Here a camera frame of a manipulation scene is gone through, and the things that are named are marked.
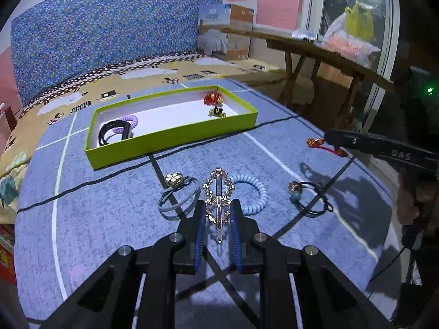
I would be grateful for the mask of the person right hand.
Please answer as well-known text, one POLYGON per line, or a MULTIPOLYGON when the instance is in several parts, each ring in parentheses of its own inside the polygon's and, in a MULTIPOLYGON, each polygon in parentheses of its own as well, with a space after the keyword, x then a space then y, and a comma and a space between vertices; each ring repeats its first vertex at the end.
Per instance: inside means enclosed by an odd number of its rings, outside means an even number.
POLYGON ((411 225, 420 217, 420 204, 435 202, 430 224, 438 227, 438 184, 420 184, 416 189, 409 186, 408 178, 399 175, 399 189, 396 198, 396 216, 401 225, 411 225))

